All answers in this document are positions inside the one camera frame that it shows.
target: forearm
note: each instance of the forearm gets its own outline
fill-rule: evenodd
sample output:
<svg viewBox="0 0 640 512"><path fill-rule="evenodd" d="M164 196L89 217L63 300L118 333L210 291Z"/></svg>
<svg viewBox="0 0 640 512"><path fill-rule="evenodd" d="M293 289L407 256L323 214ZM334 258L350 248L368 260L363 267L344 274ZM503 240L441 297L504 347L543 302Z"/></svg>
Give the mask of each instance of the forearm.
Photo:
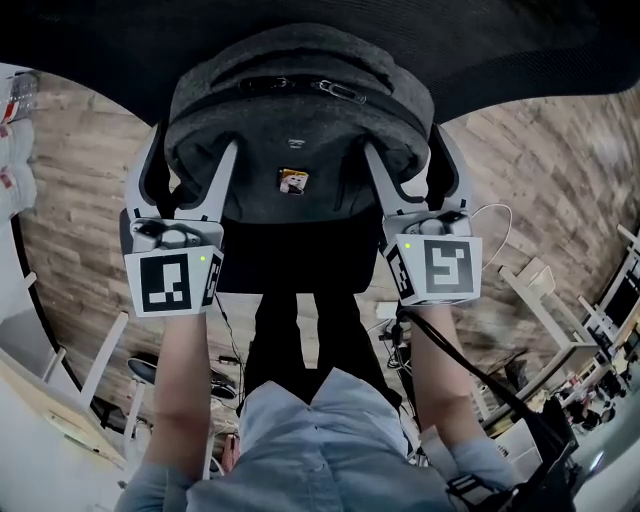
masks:
<svg viewBox="0 0 640 512"><path fill-rule="evenodd" d="M413 311L462 352L449 306ZM411 328L411 368L423 429L435 425L447 446L484 436L473 413L469 373L415 325Z"/></svg>
<svg viewBox="0 0 640 512"><path fill-rule="evenodd" d="M145 460L200 478L211 402L205 315L167 319L154 401L153 435Z"/></svg>

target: light blue shirt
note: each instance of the light blue shirt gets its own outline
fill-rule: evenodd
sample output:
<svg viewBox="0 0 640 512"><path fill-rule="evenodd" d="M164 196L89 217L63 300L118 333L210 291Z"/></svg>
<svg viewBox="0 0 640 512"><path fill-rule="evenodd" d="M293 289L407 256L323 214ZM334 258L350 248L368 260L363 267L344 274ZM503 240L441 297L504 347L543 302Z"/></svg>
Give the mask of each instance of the light blue shirt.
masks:
<svg viewBox="0 0 640 512"><path fill-rule="evenodd" d="M464 510L432 467L406 460L398 413L368 383L334 369L311 405L273 382L249 395L240 418L241 455L226 476L193 483L144 465L117 512ZM498 488L517 483L493 441L451 450L460 475Z"/></svg>

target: black mesh chair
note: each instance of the black mesh chair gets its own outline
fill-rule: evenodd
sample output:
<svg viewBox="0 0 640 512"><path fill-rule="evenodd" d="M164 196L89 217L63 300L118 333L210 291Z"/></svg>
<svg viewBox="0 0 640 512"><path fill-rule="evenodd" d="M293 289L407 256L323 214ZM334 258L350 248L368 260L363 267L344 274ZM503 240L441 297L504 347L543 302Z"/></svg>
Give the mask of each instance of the black mesh chair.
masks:
<svg viewBox="0 0 640 512"><path fill-rule="evenodd" d="M195 64L294 22L330 25L391 53L431 90L436 123L516 99L620 92L640 76L640 32L633 3L623 0L283 0L277 8L255 0L27 0L3 9L12 20L6 35L19 42L0 45L0 61L72 79L152 125L167 117L178 78ZM437 171L432 162L436 181ZM372 208L295 230L225 222L218 289L266 291L277 265L295 259L310 271L294 291L364 291L379 221Z"/></svg>

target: wooden floor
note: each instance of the wooden floor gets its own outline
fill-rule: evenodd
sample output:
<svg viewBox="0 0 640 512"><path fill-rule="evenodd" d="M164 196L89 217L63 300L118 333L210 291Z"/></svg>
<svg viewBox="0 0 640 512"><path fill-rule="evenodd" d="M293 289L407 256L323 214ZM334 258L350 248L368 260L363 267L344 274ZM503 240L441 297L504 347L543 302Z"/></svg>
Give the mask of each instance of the wooden floor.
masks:
<svg viewBox="0 0 640 512"><path fill-rule="evenodd" d="M118 236L127 166L149 128L105 98L50 75L42 76L33 121L38 200L21 218L37 290L81 381L118 311L131 313L98 388L98 396L126 411L125 361L137 351L157 353L163 329L162 321L133 314ZM469 164L476 205L503 202L514 213L507 246L484 272L482 298L455 308L460 339L469 358L484 368L528 348L529 371L535 372L554 344L497 271L507 265L518 272L538 256L551 266L560 297L578 316L578 295L598 298L624 255L616 225L635 229L640 221L640 88L610 97L513 102L456 119L445 129ZM486 210L474 228L484 238L486 261L505 234L506 212ZM378 323L375 303L396 299L390 274L378 263L371 287L358 297L367 328ZM221 298L246 357L260 297ZM309 296L299 296L299 304L305 359L314 364L316 310ZM372 337L386 365L386 349ZM237 368L215 362L231 354L218 311L209 317L209 347L213 366L237 380ZM394 373L388 376L399 388ZM149 393L142 415L151 411ZM214 418L235 415L218 406Z"/></svg>

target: pant leg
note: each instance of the pant leg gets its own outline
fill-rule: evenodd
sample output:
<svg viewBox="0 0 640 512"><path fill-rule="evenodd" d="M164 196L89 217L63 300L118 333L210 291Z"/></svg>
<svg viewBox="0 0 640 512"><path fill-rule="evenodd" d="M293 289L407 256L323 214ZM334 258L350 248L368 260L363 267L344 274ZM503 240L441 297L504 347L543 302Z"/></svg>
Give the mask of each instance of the pant leg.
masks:
<svg viewBox="0 0 640 512"><path fill-rule="evenodd" d="M320 340L318 371L326 376L332 368L339 368L368 382L396 409L400 407L402 397L387 386L353 295L317 293L314 297Z"/></svg>
<svg viewBox="0 0 640 512"><path fill-rule="evenodd" d="M291 393L304 382L295 293L265 294L256 312L256 335L245 368L245 396L267 381Z"/></svg>

